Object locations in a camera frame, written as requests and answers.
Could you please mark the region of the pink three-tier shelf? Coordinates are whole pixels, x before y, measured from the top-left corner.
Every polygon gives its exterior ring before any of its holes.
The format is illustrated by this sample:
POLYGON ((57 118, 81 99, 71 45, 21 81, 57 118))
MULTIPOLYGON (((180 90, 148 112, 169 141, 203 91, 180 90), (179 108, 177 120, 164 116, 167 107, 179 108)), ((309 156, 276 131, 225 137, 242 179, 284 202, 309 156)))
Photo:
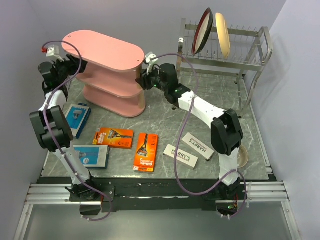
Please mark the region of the pink three-tier shelf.
POLYGON ((84 98, 125 118, 146 108, 144 90, 136 79, 145 58, 137 45, 93 30, 77 30, 63 38, 62 48, 87 62, 76 78, 84 84, 84 98))

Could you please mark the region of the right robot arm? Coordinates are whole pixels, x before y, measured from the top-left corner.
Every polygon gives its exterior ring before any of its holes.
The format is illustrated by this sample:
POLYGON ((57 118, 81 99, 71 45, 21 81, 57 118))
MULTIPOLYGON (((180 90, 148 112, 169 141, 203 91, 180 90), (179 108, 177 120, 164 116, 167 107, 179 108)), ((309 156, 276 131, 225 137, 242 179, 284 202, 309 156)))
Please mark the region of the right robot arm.
POLYGON ((176 67, 170 63, 145 70, 135 81, 143 90, 161 90, 170 104, 187 111, 189 116, 194 115, 210 128, 211 145, 219 156, 218 181, 203 192, 191 192, 177 179, 179 187, 188 195, 202 196, 223 183, 218 188, 219 195, 224 199, 232 198, 240 182, 245 181, 238 170, 238 153, 244 134, 237 113, 233 109, 218 108, 197 96, 195 90, 179 82, 176 67))

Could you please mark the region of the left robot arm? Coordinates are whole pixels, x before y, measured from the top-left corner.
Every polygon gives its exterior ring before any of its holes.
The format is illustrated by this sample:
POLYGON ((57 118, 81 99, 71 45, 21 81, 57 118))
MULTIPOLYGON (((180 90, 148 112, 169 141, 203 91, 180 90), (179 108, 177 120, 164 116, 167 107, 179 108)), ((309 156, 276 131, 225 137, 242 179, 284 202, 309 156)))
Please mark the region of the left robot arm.
POLYGON ((100 189, 73 146, 72 130, 62 110, 68 100, 68 81, 83 73, 86 66, 86 61, 71 54, 65 59, 42 62, 38 71, 43 77, 45 102, 39 110, 30 113, 29 119, 39 145, 54 154, 67 170, 71 178, 71 188, 67 191, 79 201, 94 201, 100 189))

